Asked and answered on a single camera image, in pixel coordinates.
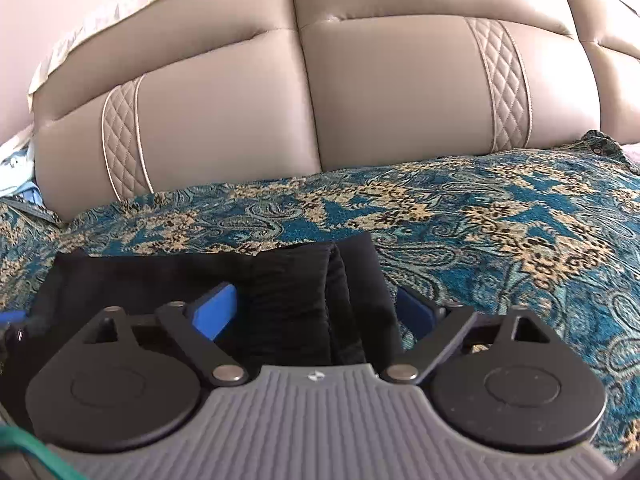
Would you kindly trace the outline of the beige leather sofa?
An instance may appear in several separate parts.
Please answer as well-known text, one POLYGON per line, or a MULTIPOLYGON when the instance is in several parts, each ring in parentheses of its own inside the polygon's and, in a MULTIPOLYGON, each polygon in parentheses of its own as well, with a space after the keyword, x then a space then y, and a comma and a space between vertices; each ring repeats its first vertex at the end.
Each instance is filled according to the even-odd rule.
POLYGON ((639 140, 639 0, 152 0, 34 80, 70 219, 213 182, 639 140))

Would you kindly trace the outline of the black pants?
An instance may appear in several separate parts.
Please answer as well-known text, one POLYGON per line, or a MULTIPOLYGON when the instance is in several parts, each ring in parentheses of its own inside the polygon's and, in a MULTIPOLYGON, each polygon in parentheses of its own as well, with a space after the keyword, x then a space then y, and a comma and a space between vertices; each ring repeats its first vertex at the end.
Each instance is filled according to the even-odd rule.
POLYGON ((238 252, 93 257, 60 252, 37 292, 38 333, 17 344, 1 374, 1 402, 27 422, 28 383, 99 310, 147 315, 191 302, 222 283, 238 312, 219 338, 249 372, 269 365, 370 363, 384 370, 402 351, 399 324, 371 235, 238 252))

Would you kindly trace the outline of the pale pink cushion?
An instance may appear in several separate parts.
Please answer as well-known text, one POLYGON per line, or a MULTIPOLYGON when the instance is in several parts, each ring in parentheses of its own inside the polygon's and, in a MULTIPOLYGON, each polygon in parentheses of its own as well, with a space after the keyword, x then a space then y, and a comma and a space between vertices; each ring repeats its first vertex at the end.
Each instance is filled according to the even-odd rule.
POLYGON ((625 144, 622 146, 622 150, 625 156, 634 165, 634 168, 640 169, 640 144, 625 144))

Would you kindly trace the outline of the light blue cloth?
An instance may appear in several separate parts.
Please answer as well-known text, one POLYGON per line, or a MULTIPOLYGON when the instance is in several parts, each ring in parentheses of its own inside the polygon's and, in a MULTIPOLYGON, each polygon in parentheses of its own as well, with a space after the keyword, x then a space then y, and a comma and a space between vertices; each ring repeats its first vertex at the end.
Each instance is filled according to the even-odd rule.
POLYGON ((35 177, 35 155, 31 145, 13 152, 1 162, 1 203, 23 214, 52 224, 62 220, 44 206, 35 177))

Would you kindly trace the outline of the teal paisley sofa throw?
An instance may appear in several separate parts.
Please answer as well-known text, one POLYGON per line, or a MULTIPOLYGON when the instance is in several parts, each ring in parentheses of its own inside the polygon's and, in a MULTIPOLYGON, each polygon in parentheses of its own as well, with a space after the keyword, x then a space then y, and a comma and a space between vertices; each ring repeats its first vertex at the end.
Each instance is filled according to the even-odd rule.
POLYGON ((639 448, 639 169, 590 131, 555 150, 195 185, 52 224, 1 203, 1 310, 32 313, 54 257, 254 255, 372 235, 390 289, 536 311, 603 380, 597 448, 639 448))

